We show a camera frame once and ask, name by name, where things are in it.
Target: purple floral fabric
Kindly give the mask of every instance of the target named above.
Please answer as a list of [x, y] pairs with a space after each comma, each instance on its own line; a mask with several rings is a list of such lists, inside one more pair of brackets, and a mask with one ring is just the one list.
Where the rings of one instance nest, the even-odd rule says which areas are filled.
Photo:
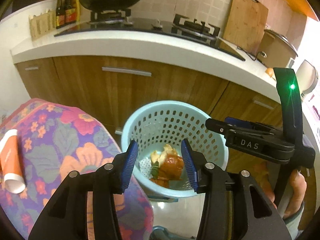
[[[18, 130], [26, 189], [12, 194], [0, 189], [0, 205], [25, 238], [59, 184], [72, 170], [95, 171], [120, 149], [104, 126], [75, 107], [32, 99], [0, 126], [0, 139]], [[150, 203], [134, 177], [123, 195], [114, 195], [123, 240], [147, 240], [153, 226]], [[88, 193], [87, 227], [94, 240], [92, 193]]]

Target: silver screw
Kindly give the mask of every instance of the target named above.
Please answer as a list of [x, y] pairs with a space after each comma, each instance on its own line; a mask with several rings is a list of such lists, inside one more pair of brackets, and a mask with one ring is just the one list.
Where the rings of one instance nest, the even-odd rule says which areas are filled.
[[243, 170], [243, 171], [241, 171], [241, 175], [244, 177], [249, 177], [250, 173], [249, 173], [249, 171]]
[[213, 163], [206, 163], [205, 167], [209, 170], [212, 170], [214, 168], [214, 164]]
[[104, 169], [107, 171], [110, 171], [113, 169], [113, 164], [112, 163], [107, 163], [106, 165], [104, 165]]
[[78, 172], [76, 172], [76, 171], [71, 171], [70, 173], [69, 173], [69, 177], [70, 178], [74, 178], [74, 177], [76, 177], [78, 175]]

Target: white tile floor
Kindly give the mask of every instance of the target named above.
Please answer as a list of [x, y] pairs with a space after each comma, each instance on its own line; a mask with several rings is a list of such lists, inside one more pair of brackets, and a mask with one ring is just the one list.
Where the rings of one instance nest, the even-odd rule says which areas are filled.
[[151, 202], [154, 226], [163, 226], [184, 237], [196, 236], [204, 203], [204, 194], [181, 198], [178, 202]]

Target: white kettle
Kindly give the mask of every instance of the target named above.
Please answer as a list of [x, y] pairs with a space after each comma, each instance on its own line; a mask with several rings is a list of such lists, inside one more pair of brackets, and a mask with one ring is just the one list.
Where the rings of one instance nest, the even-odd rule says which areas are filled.
[[318, 71], [306, 60], [298, 68], [296, 76], [302, 98], [311, 93], [318, 84]]

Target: countertop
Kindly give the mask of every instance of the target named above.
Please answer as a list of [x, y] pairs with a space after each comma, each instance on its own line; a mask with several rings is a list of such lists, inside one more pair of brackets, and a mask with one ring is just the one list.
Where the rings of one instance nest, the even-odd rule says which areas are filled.
[[[163, 62], [198, 70], [232, 81], [280, 103], [276, 91], [276, 81], [266, 73], [266, 67], [253, 61], [245, 52], [236, 49], [245, 58], [241, 61], [222, 51], [184, 39], [137, 31], [90, 31], [54, 37], [71, 26], [55, 30], [32, 42], [27, 38], [11, 49], [14, 63], [23, 61], [70, 55], [100, 55], [130, 57]], [[304, 133], [316, 149], [316, 180], [320, 183], [320, 143], [316, 135], [312, 114], [302, 103]], [[317, 205], [320, 191], [317, 192]]]

